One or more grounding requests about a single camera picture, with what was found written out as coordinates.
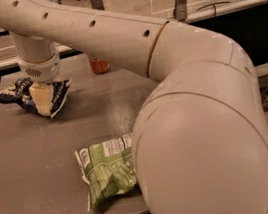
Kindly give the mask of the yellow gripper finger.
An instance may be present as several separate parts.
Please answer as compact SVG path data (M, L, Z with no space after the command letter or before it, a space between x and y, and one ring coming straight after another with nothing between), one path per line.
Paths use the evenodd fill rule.
M52 109L53 87L42 82L33 82L29 93L40 115L50 116Z

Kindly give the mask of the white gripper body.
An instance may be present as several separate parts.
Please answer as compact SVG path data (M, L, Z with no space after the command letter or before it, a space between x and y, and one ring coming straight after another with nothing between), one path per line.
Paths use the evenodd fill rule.
M59 73L59 52L53 41L38 36L10 33L17 50L18 64L32 81L52 82Z

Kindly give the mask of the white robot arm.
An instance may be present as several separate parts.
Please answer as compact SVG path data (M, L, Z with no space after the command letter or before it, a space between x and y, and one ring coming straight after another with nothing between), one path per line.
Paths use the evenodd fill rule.
M258 76L228 36L47 0L0 0L0 27L155 81L132 134L151 214L268 214L268 127Z

